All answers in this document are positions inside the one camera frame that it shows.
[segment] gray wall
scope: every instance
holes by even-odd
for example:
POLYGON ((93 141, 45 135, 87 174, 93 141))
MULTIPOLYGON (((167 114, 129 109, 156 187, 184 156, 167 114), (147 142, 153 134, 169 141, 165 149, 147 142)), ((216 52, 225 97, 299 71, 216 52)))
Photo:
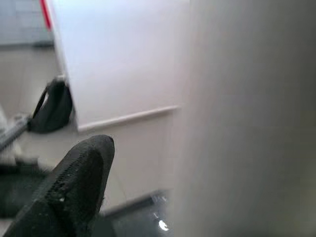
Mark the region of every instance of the gray wall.
POLYGON ((0 1, 0 45, 52 40, 45 28, 40 0, 0 1))
POLYGON ((191 1, 175 236, 316 235, 316 1, 191 1))

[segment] white baseboard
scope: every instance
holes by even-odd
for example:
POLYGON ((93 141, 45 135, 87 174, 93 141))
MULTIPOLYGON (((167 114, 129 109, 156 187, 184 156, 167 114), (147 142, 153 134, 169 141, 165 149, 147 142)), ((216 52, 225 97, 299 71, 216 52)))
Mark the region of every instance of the white baseboard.
POLYGON ((85 131, 89 131, 92 129, 112 126, 112 125, 122 123, 122 122, 132 121, 132 120, 136 120, 136 119, 142 119, 142 118, 151 117, 151 116, 158 116, 161 114, 172 112, 178 108, 179 108, 178 106, 167 106, 167 107, 162 107, 162 108, 158 108, 158 109, 154 109, 154 110, 147 110, 147 111, 143 111, 143 112, 134 113, 131 115, 112 118, 112 119, 108 119, 108 120, 91 122, 91 123, 87 123, 84 125, 77 125, 77 130, 78 130, 78 132, 85 132, 85 131))

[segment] white panel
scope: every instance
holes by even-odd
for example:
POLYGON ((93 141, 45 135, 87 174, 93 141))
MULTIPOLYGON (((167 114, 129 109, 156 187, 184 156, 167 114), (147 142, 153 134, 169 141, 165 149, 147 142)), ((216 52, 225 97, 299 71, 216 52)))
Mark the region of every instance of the white panel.
POLYGON ((51 2, 79 127, 178 105, 188 9, 174 0, 51 2))

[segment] red stripe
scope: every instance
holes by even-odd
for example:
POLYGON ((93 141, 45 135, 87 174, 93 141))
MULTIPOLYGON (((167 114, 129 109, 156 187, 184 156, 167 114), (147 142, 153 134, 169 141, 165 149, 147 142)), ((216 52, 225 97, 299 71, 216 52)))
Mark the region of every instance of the red stripe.
POLYGON ((43 12, 45 25, 49 30, 51 30, 51 24, 50 24, 50 19, 49 19, 48 10, 46 7, 45 0, 40 0, 40 5, 41 5, 41 10, 43 12))

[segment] blurry white surface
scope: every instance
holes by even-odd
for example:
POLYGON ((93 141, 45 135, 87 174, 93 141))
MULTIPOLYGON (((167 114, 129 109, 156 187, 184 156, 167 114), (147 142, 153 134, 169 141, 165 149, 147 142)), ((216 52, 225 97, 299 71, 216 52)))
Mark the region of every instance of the blurry white surface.
POLYGON ((79 130, 179 104, 188 2, 48 3, 79 130))
POLYGON ((315 236, 316 2, 190 7, 175 236, 315 236))

